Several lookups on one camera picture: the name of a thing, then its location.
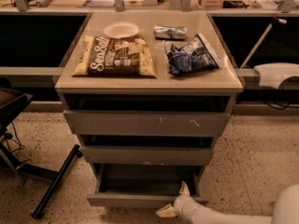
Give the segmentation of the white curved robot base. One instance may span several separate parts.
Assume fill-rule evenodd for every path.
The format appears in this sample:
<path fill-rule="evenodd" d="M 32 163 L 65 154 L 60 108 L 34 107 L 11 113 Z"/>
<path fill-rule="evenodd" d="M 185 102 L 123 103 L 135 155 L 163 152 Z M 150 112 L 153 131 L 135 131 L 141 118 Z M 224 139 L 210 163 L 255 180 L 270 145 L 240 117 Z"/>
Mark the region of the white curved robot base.
<path fill-rule="evenodd" d="M 254 70 L 259 75 L 259 85 L 278 89 L 291 77 L 299 77 L 299 64 L 296 63 L 266 63 L 256 65 Z"/>

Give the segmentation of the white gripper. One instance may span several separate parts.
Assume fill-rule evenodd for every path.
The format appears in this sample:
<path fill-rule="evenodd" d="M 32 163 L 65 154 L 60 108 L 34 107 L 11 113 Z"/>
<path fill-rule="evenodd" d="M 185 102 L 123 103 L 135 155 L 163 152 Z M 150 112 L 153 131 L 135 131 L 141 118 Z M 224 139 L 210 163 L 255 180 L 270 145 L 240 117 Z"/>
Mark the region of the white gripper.
<path fill-rule="evenodd" d="M 178 215 L 186 220 L 192 220 L 194 212 L 200 207 L 200 204 L 188 196 L 190 195 L 190 191 L 185 181 L 181 182 L 179 194 L 180 195 L 174 201 L 174 207 L 169 203 L 165 207 L 157 210 L 156 215 L 162 218 L 175 217 Z"/>

